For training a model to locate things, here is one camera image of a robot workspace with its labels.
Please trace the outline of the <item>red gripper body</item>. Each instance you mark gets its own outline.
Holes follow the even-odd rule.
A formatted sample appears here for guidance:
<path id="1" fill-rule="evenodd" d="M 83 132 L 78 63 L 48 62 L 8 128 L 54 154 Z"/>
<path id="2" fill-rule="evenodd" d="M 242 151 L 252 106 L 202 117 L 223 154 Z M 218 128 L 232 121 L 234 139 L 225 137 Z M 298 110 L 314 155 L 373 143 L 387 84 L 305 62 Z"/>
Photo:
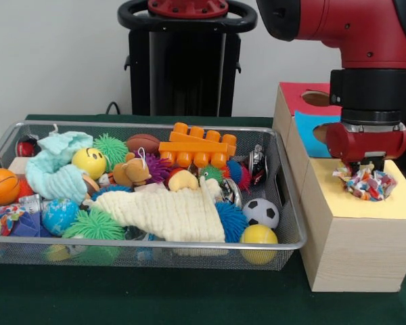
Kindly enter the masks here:
<path id="1" fill-rule="evenodd" d="M 330 123 L 325 144 L 331 156 L 345 164 L 373 158 L 392 160 L 406 150 L 406 127 L 402 123 L 393 126 Z"/>

